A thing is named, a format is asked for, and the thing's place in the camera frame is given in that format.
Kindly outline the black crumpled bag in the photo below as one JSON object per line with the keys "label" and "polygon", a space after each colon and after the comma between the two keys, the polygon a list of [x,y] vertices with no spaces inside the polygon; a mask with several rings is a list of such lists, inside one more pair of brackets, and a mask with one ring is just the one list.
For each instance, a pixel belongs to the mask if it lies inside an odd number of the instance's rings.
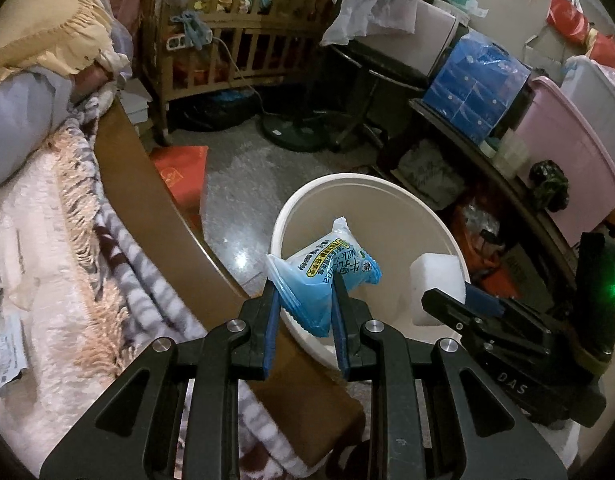
{"label": "black crumpled bag", "polygon": [[536,203],[558,212],[569,205],[570,183],[562,169],[553,160],[542,160],[530,168],[529,182]]}

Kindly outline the striped fleece blanket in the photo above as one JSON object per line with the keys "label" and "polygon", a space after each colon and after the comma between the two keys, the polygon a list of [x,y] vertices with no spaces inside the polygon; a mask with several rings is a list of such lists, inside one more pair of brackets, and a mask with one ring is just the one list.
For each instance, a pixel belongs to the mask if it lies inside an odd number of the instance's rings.
{"label": "striped fleece blanket", "polygon": [[[111,327],[120,347],[114,356],[119,364],[126,365],[159,336],[184,342],[204,336],[207,330],[136,243],[105,195],[94,145],[99,118],[107,113],[116,93],[117,85],[107,82],[76,104],[66,135],[74,142],[73,166],[83,172],[79,178],[83,188],[80,202],[70,205],[69,210],[85,217],[85,205],[94,205],[92,218],[87,221],[93,240],[88,248],[79,248],[78,254],[96,257],[85,269],[97,271],[102,284],[116,286],[121,306],[112,315]],[[238,382],[237,428],[241,460],[263,453],[263,464],[244,471],[245,478],[299,479],[312,472],[242,380]]]}

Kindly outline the yellow frilled pillow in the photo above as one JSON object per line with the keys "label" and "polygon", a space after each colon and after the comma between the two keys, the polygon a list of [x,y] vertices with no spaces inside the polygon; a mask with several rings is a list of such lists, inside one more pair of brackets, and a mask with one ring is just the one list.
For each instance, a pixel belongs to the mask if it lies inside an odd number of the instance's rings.
{"label": "yellow frilled pillow", "polygon": [[99,63],[114,75],[130,66],[112,41],[106,0],[5,0],[0,9],[0,84],[30,67],[65,78]]}

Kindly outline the grey blanket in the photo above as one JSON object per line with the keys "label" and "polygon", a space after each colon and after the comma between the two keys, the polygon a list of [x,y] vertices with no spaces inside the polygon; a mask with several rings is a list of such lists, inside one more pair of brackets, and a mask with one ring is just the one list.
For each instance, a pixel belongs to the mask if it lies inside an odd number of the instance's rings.
{"label": "grey blanket", "polygon": [[32,67],[0,84],[0,185],[71,112],[73,82]]}

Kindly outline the cream trash bin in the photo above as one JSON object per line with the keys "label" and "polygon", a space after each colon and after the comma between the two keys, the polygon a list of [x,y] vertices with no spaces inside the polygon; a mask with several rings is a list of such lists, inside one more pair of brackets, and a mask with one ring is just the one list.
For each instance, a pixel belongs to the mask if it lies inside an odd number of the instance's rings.
{"label": "cream trash bin", "polygon": [[[377,261],[382,273],[378,284],[359,285],[350,295],[365,301],[374,318],[409,339],[433,344],[441,338],[457,338],[458,333],[442,323],[413,323],[409,268],[426,252],[455,255],[461,260],[467,284],[465,259],[451,231],[433,210],[387,180],[348,172],[307,182],[280,211],[268,255],[291,257],[328,234],[333,220],[339,217],[347,219],[358,244]],[[331,329],[326,337],[315,337],[284,308],[282,319],[292,337],[314,360],[332,370],[337,368]]]}

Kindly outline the blue tissue pack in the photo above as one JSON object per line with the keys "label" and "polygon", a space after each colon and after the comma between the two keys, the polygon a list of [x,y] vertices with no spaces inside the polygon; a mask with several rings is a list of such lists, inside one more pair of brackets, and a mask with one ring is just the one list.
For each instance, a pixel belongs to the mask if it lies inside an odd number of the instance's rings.
{"label": "blue tissue pack", "polygon": [[457,41],[422,102],[479,144],[509,111],[530,74],[528,66],[472,29]]}

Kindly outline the white foam block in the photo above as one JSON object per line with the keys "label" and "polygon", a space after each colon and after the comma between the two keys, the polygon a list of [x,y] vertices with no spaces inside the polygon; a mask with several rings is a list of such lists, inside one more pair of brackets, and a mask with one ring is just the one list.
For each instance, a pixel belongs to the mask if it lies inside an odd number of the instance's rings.
{"label": "white foam block", "polygon": [[445,292],[454,300],[464,304],[466,281],[461,260],[455,255],[426,252],[418,257],[409,268],[411,283],[411,319],[417,326],[440,325],[441,322],[423,310],[422,296],[432,289]]}

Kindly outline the wooden baby crib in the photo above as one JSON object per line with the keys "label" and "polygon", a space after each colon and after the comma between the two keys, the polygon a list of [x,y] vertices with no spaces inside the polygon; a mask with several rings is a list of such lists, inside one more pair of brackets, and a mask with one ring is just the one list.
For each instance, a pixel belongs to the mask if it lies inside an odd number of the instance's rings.
{"label": "wooden baby crib", "polygon": [[137,72],[150,118],[171,139],[170,105],[199,94],[278,84],[301,70],[341,0],[140,0]]}

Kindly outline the white storage bin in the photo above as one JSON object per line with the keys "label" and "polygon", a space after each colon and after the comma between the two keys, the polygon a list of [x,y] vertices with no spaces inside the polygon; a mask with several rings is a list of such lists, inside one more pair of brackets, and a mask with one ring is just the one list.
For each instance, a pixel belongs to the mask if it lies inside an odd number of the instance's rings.
{"label": "white storage bin", "polygon": [[565,62],[562,93],[595,131],[615,163],[615,69],[584,55]]}

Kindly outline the black fan base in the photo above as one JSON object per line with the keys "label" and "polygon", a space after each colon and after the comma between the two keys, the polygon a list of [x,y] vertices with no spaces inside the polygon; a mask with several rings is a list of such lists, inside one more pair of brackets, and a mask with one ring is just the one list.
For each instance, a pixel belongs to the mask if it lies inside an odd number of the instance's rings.
{"label": "black fan base", "polygon": [[327,115],[324,110],[292,116],[263,114],[259,119],[259,129],[265,139],[284,150],[317,153],[326,150],[330,144]]}

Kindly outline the red gift box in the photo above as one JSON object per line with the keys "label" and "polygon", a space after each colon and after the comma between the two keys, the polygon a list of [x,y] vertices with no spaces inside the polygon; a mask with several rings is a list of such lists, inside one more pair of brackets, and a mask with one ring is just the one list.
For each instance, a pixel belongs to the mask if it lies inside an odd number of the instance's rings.
{"label": "red gift box", "polygon": [[173,145],[154,148],[149,155],[178,208],[198,230],[202,229],[208,153],[209,148],[204,145]]}

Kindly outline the pink storage bin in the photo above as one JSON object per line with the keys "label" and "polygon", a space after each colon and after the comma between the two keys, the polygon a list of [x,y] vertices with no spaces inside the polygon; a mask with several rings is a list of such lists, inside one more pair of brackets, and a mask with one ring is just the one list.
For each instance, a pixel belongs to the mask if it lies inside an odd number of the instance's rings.
{"label": "pink storage bin", "polygon": [[550,79],[529,81],[533,99],[516,133],[530,166],[555,162],[569,180],[569,204],[550,217],[568,245],[595,229],[615,208],[615,163],[589,122]]}

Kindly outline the wooden bed frame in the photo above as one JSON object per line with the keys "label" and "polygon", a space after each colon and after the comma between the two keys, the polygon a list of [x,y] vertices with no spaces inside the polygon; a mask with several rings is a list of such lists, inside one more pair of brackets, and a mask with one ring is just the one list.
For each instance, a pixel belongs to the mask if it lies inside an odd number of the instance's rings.
{"label": "wooden bed frame", "polygon": [[[235,316],[245,291],[180,213],[120,103],[100,119],[95,153],[111,206],[201,324],[213,328]],[[299,348],[286,327],[277,335],[271,376],[250,387],[306,465],[362,437],[361,403]]]}

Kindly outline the blue snack wrapper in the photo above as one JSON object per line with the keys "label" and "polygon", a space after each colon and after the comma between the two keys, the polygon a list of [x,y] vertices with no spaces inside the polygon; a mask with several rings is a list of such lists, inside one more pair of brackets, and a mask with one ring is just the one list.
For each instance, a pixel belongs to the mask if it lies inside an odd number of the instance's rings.
{"label": "blue snack wrapper", "polygon": [[266,257],[266,273],[291,318],[315,337],[326,337],[331,322],[333,276],[343,278],[350,292],[381,280],[377,261],[358,244],[347,219],[332,222],[331,231],[287,259]]}

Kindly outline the red hanging bag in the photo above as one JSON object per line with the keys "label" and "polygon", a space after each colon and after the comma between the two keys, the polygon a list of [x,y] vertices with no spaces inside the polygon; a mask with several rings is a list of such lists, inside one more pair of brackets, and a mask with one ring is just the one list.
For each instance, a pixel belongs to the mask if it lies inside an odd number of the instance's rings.
{"label": "red hanging bag", "polygon": [[569,0],[550,0],[546,23],[570,44],[583,46],[589,32],[589,21]]}

